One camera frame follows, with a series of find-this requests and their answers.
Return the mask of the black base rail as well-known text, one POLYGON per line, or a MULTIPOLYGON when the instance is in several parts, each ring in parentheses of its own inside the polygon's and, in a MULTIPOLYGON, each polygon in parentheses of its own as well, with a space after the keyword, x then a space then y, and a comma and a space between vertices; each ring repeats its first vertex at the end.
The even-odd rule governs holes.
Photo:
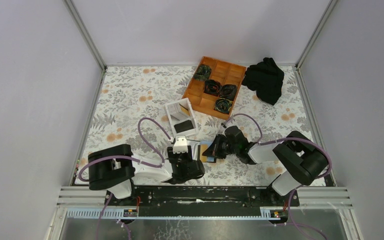
POLYGON ((211 213, 223 216, 255 213, 258 208, 287 212, 298 207, 297 193, 279 196, 267 187, 255 186, 156 186, 139 185, 131 197, 109 198, 111 207, 144 209, 147 213, 211 213))

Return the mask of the dark rolled item bottom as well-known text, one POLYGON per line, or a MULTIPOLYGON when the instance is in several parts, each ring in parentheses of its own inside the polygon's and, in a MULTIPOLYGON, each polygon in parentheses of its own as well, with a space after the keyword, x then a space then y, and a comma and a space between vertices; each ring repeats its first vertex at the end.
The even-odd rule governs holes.
POLYGON ((227 98, 218 98, 214 104, 214 110, 229 115, 231 113, 233 101, 227 98))

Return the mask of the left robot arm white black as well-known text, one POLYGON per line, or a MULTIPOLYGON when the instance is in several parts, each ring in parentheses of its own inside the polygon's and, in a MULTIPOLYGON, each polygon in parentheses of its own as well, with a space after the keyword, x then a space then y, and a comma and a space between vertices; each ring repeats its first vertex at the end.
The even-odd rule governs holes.
POLYGON ((184 184, 205 175, 205 168, 197 156, 197 145, 187 146, 184 152, 174 152, 167 147, 167 158, 161 167, 149 166, 149 158, 134 154, 129 144, 121 144, 93 152, 88 156, 88 178, 78 178, 88 182, 92 191, 107 190, 124 206, 135 200, 134 177, 156 180, 172 185, 184 184))

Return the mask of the black leather card holder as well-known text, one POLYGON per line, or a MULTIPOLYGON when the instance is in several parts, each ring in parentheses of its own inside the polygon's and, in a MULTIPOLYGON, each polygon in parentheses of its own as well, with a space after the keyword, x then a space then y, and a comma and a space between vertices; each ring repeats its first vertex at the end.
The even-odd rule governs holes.
POLYGON ((193 158, 195 160, 200 160, 203 163, 216 163, 217 159, 215 157, 204 155, 211 144, 211 141, 192 141, 190 145, 193 158))

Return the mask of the dark rolled item top left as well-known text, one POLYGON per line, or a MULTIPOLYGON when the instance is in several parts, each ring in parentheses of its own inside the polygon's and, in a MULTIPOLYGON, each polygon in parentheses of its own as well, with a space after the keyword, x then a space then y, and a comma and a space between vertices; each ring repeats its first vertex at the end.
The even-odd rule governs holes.
POLYGON ((200 64, 195 73, 193 74, 193 79, 197 81, 207 81, 210 79, 212 73, 212 68, 207 64, 200 64))

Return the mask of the dark rolled item right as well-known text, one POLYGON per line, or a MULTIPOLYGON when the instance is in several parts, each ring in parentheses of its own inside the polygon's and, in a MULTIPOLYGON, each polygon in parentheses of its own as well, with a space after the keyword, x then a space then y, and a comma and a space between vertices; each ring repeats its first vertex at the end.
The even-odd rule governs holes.
POLYGON ((229 101, 234 101, 237 91, 238 91, 238 87, 236 85, 225 84, 221 87, 219 91, 219 97, 223 99, 227 99, 229 101))

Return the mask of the orange compartment tray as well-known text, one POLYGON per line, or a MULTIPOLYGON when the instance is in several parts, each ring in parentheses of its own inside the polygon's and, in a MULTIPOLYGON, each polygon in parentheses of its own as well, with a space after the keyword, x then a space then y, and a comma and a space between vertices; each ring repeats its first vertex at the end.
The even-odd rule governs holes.
POLYGON ((247 68, 204 56, 183 94, 193 110, 227 120, 238 98, 247 68))

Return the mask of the dark rolled item middle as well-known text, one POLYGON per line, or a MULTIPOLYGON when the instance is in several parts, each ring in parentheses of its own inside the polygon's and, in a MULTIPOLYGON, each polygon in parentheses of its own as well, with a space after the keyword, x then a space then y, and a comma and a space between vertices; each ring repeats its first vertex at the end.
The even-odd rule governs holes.
POLYGON ((221 87, 222 85, 220 82, 213 79, 208 79, 204 82, 204 93, 218 97, 220 94, 221 87))

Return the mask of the white plastic card box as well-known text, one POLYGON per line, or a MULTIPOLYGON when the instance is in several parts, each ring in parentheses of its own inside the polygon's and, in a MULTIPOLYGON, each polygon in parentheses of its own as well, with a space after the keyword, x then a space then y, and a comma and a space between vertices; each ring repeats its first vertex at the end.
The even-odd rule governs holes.
POLYGON ((197 119, 188 98, 166 103, 164 109, 175 137, 190 137, 199 133, 197 119))

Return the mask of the black card in box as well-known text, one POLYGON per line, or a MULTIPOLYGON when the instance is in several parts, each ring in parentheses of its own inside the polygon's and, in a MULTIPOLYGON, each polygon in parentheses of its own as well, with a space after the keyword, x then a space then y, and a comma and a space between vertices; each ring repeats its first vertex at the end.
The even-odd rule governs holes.
POLYGON ((174 125, 174 129, 177 133, 183 133, 189 130, 193 130, 195 127, 191 120, 186 120, 174 125))

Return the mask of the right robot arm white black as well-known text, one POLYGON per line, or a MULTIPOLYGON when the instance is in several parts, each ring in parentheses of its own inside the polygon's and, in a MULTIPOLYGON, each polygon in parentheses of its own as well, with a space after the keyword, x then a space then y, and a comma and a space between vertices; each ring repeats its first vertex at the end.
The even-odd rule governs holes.
POLYGON ((274 179, 266 193, 267 201, 273 206, 281 205, 293 189, 309 186, 325 169, 330 168, 330 160, 323 149, 296 130, 285 138, 258 143, 248 141, 243 132, 233 125, 222 134, 217 134, 213 142, 202 150, 202 156, 224 159, 235 155, 247 165, 279 160, 285 172, 274 179))

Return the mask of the black crumpled cloth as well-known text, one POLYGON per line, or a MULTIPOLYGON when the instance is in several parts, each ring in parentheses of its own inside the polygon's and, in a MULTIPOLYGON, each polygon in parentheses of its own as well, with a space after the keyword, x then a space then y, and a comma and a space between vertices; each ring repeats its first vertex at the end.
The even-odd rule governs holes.
POLYGON ((246 69, 242 85, 254 91, 261 101, 274 106, 282 96, 284 77, 274 59, 265 57, 246 69))

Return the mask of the dark rolled item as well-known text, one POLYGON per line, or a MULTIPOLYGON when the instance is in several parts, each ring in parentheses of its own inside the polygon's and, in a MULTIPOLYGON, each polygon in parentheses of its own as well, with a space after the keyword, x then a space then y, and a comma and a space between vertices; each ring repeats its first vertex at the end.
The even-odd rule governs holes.
POLYGON ((238 87, 236 85, 225 84, 221 87, 219 91, 219 97, 223 99, 227 99, 229 101, 234 101, 237 91, 238 91, 238 87))
POLYGON ((220 94, 221 87, 222 85, 220 82, 213 79, 208 79, 204 82, 204 93, 218 97, 220 94))
POLYGON ((214 104, 214 110, 229 115, 231 113, 233 101, 227 98, 218 98, 214 104))
POLYGON ((197 81, 207 81, 210 79, 212 73, 212 68, 207 64, 200 64, 195 73, 193 74, 193 79, 197 81))

